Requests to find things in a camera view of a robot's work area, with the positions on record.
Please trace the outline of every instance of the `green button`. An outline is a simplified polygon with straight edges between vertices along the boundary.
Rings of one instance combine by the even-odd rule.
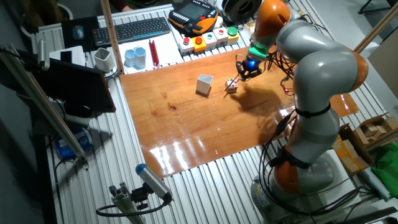
[[[228,28],[228,35],[236,35],[238,33],[238,29],[236,27],[229,27]]]

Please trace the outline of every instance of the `monitor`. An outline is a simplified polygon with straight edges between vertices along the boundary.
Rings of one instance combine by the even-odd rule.
[[[36,54],[21,50],[18,53],[26,60],[37,62]],[[0,84],[14,91],[24,91],[1,60],[0,73]],[[100,113],[116,111],[104,73],[98,69],[51,58],[49,70],[32,73],[44,93],[51,98]]]

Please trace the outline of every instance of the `keyboard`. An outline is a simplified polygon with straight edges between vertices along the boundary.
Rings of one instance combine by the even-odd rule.
[[[116,25],[114,29],[120,44],[157,37],[170,32],[170,27],[164,17]],[[93,37],[97,47],[109,47],[111,45],[108,28],[106,27],[93,29]]]

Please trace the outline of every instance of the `wooden board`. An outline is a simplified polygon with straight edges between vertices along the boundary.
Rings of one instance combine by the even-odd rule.
[[[121,75],[146,164],[159,177],[265,143],[293,110],[294,98],[280,87],[285,75],[275,65],[225,94],[226,79],[237,74],[235,55],[246,51]],[[195,92],[201,74],[214,76],[208,96]],[[334,96],[331,105],[340,117],[359,110],[349,95]]]

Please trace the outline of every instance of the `white cup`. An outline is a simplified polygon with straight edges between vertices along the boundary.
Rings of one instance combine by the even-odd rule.
[[[111,55],[110,51],[100,47],[94,54],[97,68],[106,73],[110,72],[114,67],[114,61]]]

